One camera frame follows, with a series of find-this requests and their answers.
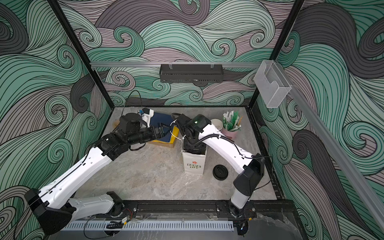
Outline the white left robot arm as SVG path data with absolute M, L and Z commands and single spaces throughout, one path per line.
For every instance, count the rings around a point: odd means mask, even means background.
M 43 232 L 53 235 L 70 222 L 94 215 L 119 217 L 123 200 L 115 192 L 94 198 L 75 199 L 73 194 L 95 173 L 112 163 L 132 145 L 145 144 L 171 132 L 168 124 L 150 126 L 136 113 L 120 117 L 115 129 L 96 141 L 88 153 L 69 170 L 41 189 L 31 189 L 25 199 Z

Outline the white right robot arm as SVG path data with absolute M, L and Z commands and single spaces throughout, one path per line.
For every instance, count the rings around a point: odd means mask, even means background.
M 233 182 L 235 191 L 230 198 L 230 206 L 237 211 L 242 210 L 264 177 L 265 157 L 261 154 L 253 155 L 240 148 L 201 114 L 193 119 L 184 114 L 172 114 L 172 117 L 187 146 L 206 144 L 239 174 Z

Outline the white paper takeout bag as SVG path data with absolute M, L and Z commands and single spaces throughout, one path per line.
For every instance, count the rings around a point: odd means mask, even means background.
M 204 167 L 207 156 L 207 145 L 200 143 L 196 146 L 190 146 L 185 141 L 187 137 L 177 137 L 181 143 L 181 153 L 184 165 L 184 172 L 186 174 L 200 175 L 204 173 Z

